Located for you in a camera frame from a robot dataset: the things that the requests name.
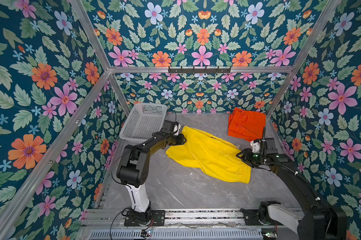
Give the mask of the yellow shorts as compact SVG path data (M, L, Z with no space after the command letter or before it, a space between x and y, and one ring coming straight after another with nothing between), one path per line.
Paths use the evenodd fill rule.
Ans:
M248 184L251 167L236 155L240 150L232 143L202 130L183 127L184 145L169 147L166 155L187 168L198 168L206 175L229 183Z

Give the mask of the orange shorts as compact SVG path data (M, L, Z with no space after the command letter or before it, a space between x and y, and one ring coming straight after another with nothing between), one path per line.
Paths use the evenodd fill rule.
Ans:
M227 134L251 142L263 138L265 126L265 114L235 108L229 115Z

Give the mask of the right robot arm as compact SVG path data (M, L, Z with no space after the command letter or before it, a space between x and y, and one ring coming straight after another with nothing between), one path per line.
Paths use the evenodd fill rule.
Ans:
M346 239L346 213L320 197L298 172L288 155L254 153L252 149L245 149L236 156L254 169L268 166L270 171L284 182L303 212L303 215L299 216L278 201L263 201L257 211L258 221L261 224L280 223L296 233L301 240Z

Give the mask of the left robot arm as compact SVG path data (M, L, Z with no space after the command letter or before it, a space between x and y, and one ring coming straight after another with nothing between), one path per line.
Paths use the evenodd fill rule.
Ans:
M181 146L186 143L183 134L156 132L147 141L138 145L127 145L121 155L116 177L124 185L131 200L130 219L140 225L151 222L152 208L148 199L145 182L148 178L150 157L167 146Z

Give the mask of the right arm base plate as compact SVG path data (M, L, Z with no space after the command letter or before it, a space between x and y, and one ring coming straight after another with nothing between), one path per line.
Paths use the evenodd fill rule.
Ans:
M240 211L247 226L282 226L281 223L260 215L258 209L240 209Z

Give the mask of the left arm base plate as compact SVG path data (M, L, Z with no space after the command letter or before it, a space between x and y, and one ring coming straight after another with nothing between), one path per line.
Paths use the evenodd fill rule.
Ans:
M164 210L148 210L145 213L130 210L125 217L125 227L164 226Z

